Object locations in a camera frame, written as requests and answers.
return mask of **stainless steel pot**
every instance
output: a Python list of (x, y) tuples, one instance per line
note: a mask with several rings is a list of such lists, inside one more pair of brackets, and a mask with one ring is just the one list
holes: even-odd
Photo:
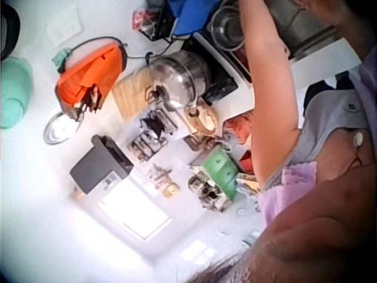
[(185, 50), (155, 60), (150, 66), (150, 77), (157, 96), (172, 108), (195, 105), (210, 86), (205, 60)]

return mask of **kitchen counter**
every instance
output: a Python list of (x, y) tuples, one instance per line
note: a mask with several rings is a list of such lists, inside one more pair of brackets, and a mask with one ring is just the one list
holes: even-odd
[[(247, 83), (203, 36), (196, 34), (195, 38), (214, 54), (239, 86), (236, 91), (213, 104), (212, 107), (219, 115), (219, 125), (222, 125), (229, 118), (253, 109), (255, 107), (253, 85)], [(338, 40), (299, 61), (292, 60), (291, 66), (296, 91), (302, 93), (300, 90), (303, 88), (355, 68), (360, 63), (360, 59), (345, 39)], [(219, 129), (216, 134), (221, 136), (222, 129)]]

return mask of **cutting board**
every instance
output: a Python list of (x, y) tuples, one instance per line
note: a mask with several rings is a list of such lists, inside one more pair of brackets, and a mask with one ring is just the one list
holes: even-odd
[(125, 121), (148, 107), (148, 101), (145, 100), (145, 91), (150, 87), (151, 80), (148, 68), (144, 68), (115, 84), (112, 90), (114, 100)]

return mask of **teal container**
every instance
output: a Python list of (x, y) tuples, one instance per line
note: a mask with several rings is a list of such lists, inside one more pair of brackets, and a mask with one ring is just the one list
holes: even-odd
[(9, 57), (1, 62), (1, 128), (21, 121), (32, 93), (32, 69), (25, 59)]

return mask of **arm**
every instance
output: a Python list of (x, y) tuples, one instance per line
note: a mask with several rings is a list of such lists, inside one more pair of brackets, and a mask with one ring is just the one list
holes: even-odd
[(261, 186), (299, 136), (295, 85), (264, 0), (240, 0), (241, 22), (255, 92), (253, 164)]

